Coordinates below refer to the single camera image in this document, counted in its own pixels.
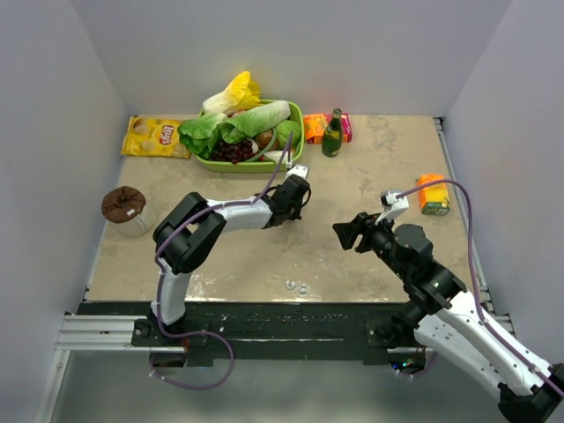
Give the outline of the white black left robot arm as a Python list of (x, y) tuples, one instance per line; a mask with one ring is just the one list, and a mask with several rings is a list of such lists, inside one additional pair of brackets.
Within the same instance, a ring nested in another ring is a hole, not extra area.
[(301, 209), (311, 196), (307, 178), (288, 175), (282, 183), (257, 196), (215, 201), (197, 192), (188, 194), (153, 232), (154, 261), (160, 268), (152, 313), (152, 336), (162, 345), (182, 337), (185, 295), (191, 274), (210, 255), (222, 234), (280, 226), (301, 219)]

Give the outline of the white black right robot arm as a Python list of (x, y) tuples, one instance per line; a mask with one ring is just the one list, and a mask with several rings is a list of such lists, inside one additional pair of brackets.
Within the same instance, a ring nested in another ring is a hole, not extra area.
[(563, 366), (538, 357), (492, 318), (434, 259), (421, 226), (395, 226), (363, 212), (332, 228), (343, 249), (375, 253), (409, 297), (392, 316), (367, 324), (368, 342), (431, 348), (489, 390), (510, 422), (545, 422), (562, 403)]

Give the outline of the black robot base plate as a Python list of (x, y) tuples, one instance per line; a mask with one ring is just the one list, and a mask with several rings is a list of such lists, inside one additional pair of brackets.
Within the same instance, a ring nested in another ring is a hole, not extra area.
[(188, 366), (215, 359), (342, 360), (414, 373), (428, 350), (413, 340), (387, 343), (378, 329), (400, 308), (391, 303), (189, 302), (165, 336), (149, 315), (134, 323), (132, 344), (178, 352)]

